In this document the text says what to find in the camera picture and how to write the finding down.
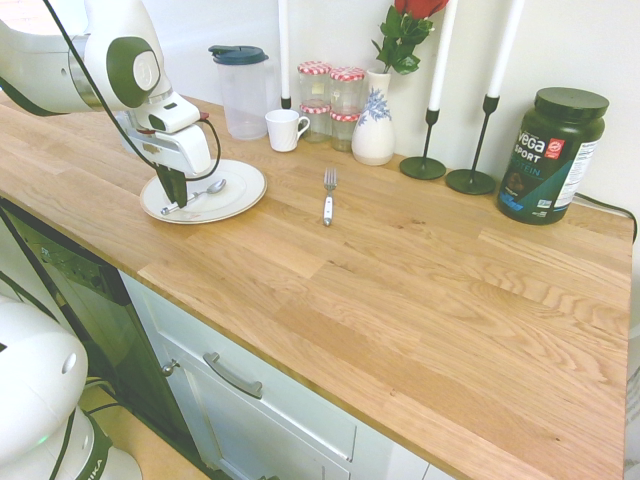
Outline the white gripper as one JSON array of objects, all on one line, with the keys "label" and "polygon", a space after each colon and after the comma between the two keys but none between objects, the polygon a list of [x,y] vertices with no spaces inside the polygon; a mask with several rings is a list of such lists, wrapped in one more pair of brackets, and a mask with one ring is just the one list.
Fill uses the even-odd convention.
[{"label": "white gripper", "polygon": [[187,204],[186,175],[199,175],[211,169],[211,155],[204,132],[196,125],[177,133],[125,132],[143,156],[155,166],[163,190],[179,208]]}]

